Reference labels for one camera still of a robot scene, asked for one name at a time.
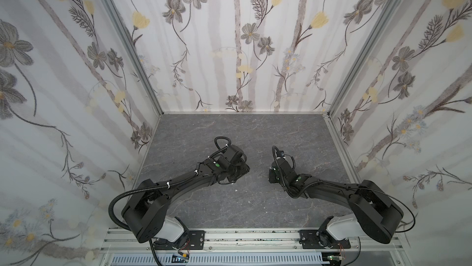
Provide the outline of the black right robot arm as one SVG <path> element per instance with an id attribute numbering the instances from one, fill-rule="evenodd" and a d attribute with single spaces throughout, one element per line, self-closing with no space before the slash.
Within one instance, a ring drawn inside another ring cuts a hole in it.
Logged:
<path id="1" fill-rule="evenodd" d="M 279 183 L 293 199 L 319 199 L 352 211 L 343 217 L 329 216 L 319 226 L 315 239 L 324 248 L 361 236 L 389 244 L 404 216 L 392 198 L 372 181 L 344 184 L 297 174 L 284 157 L 275 157 L 269 170 L 269 182 Z"/>

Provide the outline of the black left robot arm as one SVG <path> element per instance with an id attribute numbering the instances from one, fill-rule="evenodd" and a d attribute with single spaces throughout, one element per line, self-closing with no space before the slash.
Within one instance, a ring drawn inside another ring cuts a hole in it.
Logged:
<path id="1" fill-rule="evenodd" d="M 249 171 L 243 150 L 228 144 L 198 162 L 191 172 L 161 182 L 147 179 L 136 189 L 119 194 L 110 201 L 108 214 L 139 243 L 158 238 L 173 248 L 182 248 L 189 240 L 189 229 L 179 218 L 168 216 L 173 202 L 198 189 L 223 185 L 224 180 L 233 184 Z"/>

